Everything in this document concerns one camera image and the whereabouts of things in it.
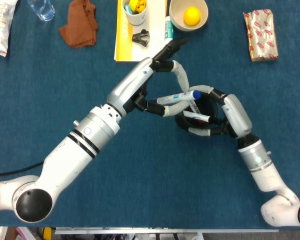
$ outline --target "robotic arm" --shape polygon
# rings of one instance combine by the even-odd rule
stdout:
[[[163,116],[164,106],[145,100],[154,72],[174,72],[181,88],[189,88],[182,66],[166,61],[185,38],[169,42],[154,58],[145,58],[112,90],[107,103],[94,107],[45,158],[40,177],[23,176],[0,182],[0,210],[13,210],[22,221],[35,223],[52,211],[59,194],[119,131],[120,120],[134,108]]]
[[[238,98],[213,87],[199,85],[190,87],[209,95],[221,105],[225,114],[223,125],[211,129],[189,128],[199,136],[229,133],[238,141],[238,152],[247,165],[258,188],[263,192],[276,191],[277,195],[261,207],[264,220],[274,226],[300,226],[300,200],[280,177],[262,141],[251,133],[252,123]]]

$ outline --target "yellow notebook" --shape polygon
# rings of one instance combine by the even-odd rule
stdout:
[[[114,60],[117,62],[138,62],[146,57],[154,57],[165,46],[165,18],[167,0],[147,0],[145,21],[140,26],[128,23],[122,7],[123,0],[118,0],[116,39]],[[132,35],[142,29],[149,31],[150,40],[147,47],[132,42]]]

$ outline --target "red patterned wrapper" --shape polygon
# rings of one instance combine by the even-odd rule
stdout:
[[[243,13],[253,62],[273,61],[279,56],[274,15],[270,9]]]

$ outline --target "snack package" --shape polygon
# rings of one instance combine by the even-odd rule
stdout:
[[[276,60],[279,56],[274,15],[269,9],[243,13],[253,62]]]
[[[0,55],[8,51],[9,31],[18,0],[0,0]]]

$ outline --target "white cup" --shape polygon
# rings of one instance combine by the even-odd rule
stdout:
[[[145,9],[139,14],[130,14],[130,13],[126,12],[125,5],[129,4],[129,2],[130,2],[130,0],[122,0],[123,11],[126,15],[126,18],[128,19],[128,22],[133,26],[139,26],[139,25],[143,24],[144,21],[146,20],[146,12],[148,9],[149,1],[146,1]]]

